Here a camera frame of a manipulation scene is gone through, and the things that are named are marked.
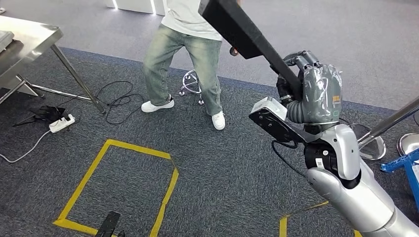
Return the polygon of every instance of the label sticker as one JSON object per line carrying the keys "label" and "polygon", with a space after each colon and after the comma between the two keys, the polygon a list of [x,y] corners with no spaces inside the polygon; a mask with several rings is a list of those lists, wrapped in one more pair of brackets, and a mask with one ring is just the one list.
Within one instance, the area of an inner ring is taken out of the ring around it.
{"label": "label sticker", "polygon": [[319,168],[325,169],[325,167],[323,165],[323,159],[322,158],[316,158],[316,165]]}

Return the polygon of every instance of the white power strip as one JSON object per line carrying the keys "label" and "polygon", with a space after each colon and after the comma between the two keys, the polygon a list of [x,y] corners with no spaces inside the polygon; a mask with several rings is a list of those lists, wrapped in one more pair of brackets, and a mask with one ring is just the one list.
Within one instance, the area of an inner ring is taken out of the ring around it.
{"label": "white power strip", "polygon": [[60,120],[57,120],[49,125],[49,130],[51,130],[52,133],[56,133],[58,131],[61,131],[62,129],[70,126],[71,124],[74,124],[76,121],[72,115],[68,115],[68,118],[70,120],[66,120],[65,118],[61,118]]}

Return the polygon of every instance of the stool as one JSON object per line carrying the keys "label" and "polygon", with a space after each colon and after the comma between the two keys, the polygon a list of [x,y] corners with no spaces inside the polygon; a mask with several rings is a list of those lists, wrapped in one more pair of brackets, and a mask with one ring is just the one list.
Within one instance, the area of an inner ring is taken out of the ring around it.
{"label": "stool", "polygon": [[183,86],[180,89],[179,95],[182,95],[182,96],[185,95],[185,90],[194,94],[199,94],[198,104],[200,105],[204,104],[204,101],[201,95],[201,92],[202,92],[201,87],[199,86],[198,75],[196,74],[195,70],[190,70],[183,76],[182,84]]}

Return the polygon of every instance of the yellow tape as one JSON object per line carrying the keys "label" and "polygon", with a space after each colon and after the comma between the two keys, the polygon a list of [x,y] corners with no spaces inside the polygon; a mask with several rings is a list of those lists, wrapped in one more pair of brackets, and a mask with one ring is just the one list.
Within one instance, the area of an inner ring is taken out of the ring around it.
{"label": "yellow tape", "polygon": [[159,214],[151,230],[150,237],[157,237],[157,234],[159,233],[160,226],[162,225],[163,217],[165,216],[166,204],[168,203],[171,193],[173,192],[178,176],[179,176],[179,172],[175,168],[173,171],[171,180],[170,180],[168,191],[166,192],[165,198],[162,201],[162,206],[160,207]]}
{"label": "yellow tape", "polygon": [[165,159],[171,159],[169,153],[160,152],[160,151],[156,151],[156,150],[153,150],[153,149],[136,146],[136,145],[126,143],[126,142],[120,142],[120,141],[115,141],[115,140],[109,139],[109,140],[106,141],[106,143],[109,144],[109,145],[116,146],[116,147],[121,147],[121,148],[129,149],[129,150],[133,150],[133,151],[136,151],[136,152],[149,154],[149,155],[152,155],[152,156],[157,156],[157,157],[161,157],[161,158],[165,158]]}
{"label": "yellow tape", "polygon": [[79,223],[76,223],[74,221],[69,221],[69,220],[58,220],[58,221],[54,221],[54,224],[60,227],[64,227],[67,229],[71,229],[71,230],[75,230],[75,231],[80,231],[89,235],[93,235],[95,236],[97,234],[97,230],[94,228],[91,228],[89,226],[84,226],[84,225],[80,225]]}
{"label": "yellow tape", "polygon": [[361,233],[359,231],[354,230],[355,237],[362,237]]}
{"label": "yellow tape", "polygon": [[279,237],[287,237],[287,219],[285,216],[279,221]]}
{"label": "yellow tape", "polygon": [[308,207],[308,208],[303,209],[303,210],[301,210],[301,211],[307,211],[307,210],[310,210],[310,209],[313,209],[313,208],[316,208],[316,207],[324,206],[324,205],[326,205],[326,204],[328,204],[328,203],[329,203],[329,201],[322,202],[322,203],[320,203],[320,204],[317,204],[317,205],[314,205],[314,206]]}
{"label": "yellow tape", "polygon": [[311,206],[311,207],[308,207],[308,208],[299,210],[297,212],[294,212],[294,213],[285,215],[283,218],[281,218],[279,220],[279,237],[287,237],[287,221],[288,221],[288,217],[290,217],[292,215],[295,215],[295,214],[298,214],[298,213],[301,213],[303,211],[307,211],[307,210],[310,210],[310,209],[313,209],[313,208],[317,208],[317,207],[320,207],[320,206],[327,205],[328,203],[329,203],[329,201],[325,201],[325,202],[319,203],[317,205],[314,205],[314,206]]}
{"label": "yellow tape", "polygon": [[149,148],[140,147],[140,146],[136,146],[136,145],[133,145],[133,144],[120,142],[120,141],[116,141],[116,140],[112,140],[112,139],[107,140],[105,142],[105,144],[103,145],[102,149],[100,149],[96,158],[93,160],[92,165],[87,170],[83,179],[80,181],[80,183],[77,186],[76,190],[74,191],[73,195],[68,200],[66,206],[64,207],[63,211],[61,212],[58,219],[54,222],[54,224],[57,225],[57,226],[67,228],[67,229],[80,231],[80,232],[87,233],[87,234],[90,234],[90,235],[96,235],[96,233],[97,233],[96,229],[88,227],[88,226],[81,225],[79,223],[76,223],[76,222],[73,222],[73,221],[70,221],[70,220],[67,220],[66,218],[67,218],[67,215],[70,212],[71,208],[73,208],[74,203],[76,203],[76,200],[79,197],[80,193],[82,192],[83,188],[85,187],[86,183],[88,182],[88,180],[92,176],[93,172],[97,168],[99,162],[102,160],[103,156],[105,155],[105,153],[108,150],[110,145],[125,148],[125,149],[129,149],[129,150],[133,150],[133,151],[136,151],[136,152],[149,154],[149,155],[152,155],[152,156],[161,157],[161,158],[164,158],[164,159],[168,159],[172,162],[172,164],[174,166],[174,171],[173,171],[173,174],[172,174],[172,177],[171,177],[171,180],[170,180],[170,184],[169,184],[168,190],[165,194],[165,197],[163,198],[162,206],[160,207],[159,214],[157,215],[156,221],[155,221],[155,223],[153,225],[153,228],[151,230],[151,233],[150,233],[150,237],[157,237],[157,234],[159,233],[159,230],[160,230],[160,226],[162,225],[162,222],[163,222],[163,217],[165,215],[166,205],[167,205],[167,203],[170,199],[170,196],[173,192],[174,186],[176,185],[176,181],[177,181],[177,178],[179,176],[179,172],[177,171],[177,168],[174,165],[174,162],[171,159],[170,154],[168,154],[168,153],[160,152],[160,151],[152,150],[152,149],[149,149]]}
{"label": "yellow tape", "polygon": [[80,181],[80,183],[77,186],[76,190],[74,191],[73,195],[71,195],[71,198],[68,200],[66,206],[64,207],[60,216],[58,217],[58,220],[66,219],[68,213],[70,212],[71,208],[73,208],[74,203],[76,203],[77,198],[79,198],[80,193],[82,192],[86,183],[90,179],[91,175],[93,174],[94,170],[96,169],[96,167],[99,164],[100,160],[102,159],[103,155],[105,155],[106,151],[108,150],[108,147],[109,147],[109,144],[106,142],[105,145],[102,147],[102,149],[100,149],[100,151],[97,154],[96,158],[94,159],[92,165],[87,170],[83,179]]}

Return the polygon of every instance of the white t-shirt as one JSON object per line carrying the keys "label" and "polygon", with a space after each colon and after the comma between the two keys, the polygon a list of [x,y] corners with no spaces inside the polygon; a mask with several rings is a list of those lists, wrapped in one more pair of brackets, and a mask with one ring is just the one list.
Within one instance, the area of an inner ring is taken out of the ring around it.
{"label": "white t-shirt", "polygon": [[168,13],[162,24],[186,35],[212,40],[222,36],[198,13],[201,0],[167,0]]}

